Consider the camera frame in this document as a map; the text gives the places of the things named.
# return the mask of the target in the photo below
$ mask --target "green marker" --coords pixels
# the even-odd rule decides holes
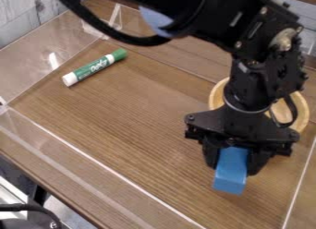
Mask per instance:
[[[105,67],[111,66],[115,62],[121,60],[127,56],[127,51],[121,48],[119,48],[113,53],[105,55],[96,61],[90,62],[88,65],[80,67],[74,71],[72,71],[69,74],[62,76],[64,84],[69,87],[76,82],[81,81],[90,75],[93,75],[96,72],[103,70]]]

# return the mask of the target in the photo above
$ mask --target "marker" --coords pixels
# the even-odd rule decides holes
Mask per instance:
[[[70,85],[93,75],[96,72],[103,70],[105,67],[111,66],[119,60],[125,58],[125,56],[127,51],[119,48],[113,53],[105,55],[100,59],[94,60],[93,62],[90,62],[89,64],[62,76],[64,84],[66,85],[66,87],[69,87]]]

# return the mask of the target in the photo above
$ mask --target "blue foam block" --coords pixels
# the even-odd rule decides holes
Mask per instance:
[[[246,181],[247,150],[228,147],[220,150],[212,188],[230,194],[240,195]]]

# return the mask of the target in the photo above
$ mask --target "blue block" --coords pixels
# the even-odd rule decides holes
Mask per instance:
[[[247,150],[228,147],[220,150],[215,167],[212,188],[230,194],[240,195],[246,181]]]

